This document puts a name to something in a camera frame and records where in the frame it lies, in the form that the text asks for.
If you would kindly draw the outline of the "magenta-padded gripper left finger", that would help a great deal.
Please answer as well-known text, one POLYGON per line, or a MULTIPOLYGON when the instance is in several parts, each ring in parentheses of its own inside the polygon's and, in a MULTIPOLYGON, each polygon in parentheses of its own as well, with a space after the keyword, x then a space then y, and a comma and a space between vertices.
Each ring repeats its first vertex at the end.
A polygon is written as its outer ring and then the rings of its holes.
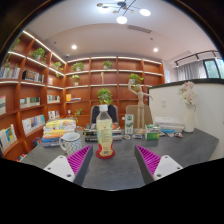
POLYGON ((81 186, 92 156, 93 146, 88 145, 69 156, 59 155, 44 170, 81 186))

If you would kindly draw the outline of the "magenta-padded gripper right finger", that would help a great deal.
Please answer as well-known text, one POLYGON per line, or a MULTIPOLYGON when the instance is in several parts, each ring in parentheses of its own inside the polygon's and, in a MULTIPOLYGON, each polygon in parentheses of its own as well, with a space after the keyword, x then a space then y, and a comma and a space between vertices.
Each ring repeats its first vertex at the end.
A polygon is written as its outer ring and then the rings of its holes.
POLYGON ((169 155, 159 156, 142 146, 134 150, 145 184, 152 183, 182 169, 169 155))

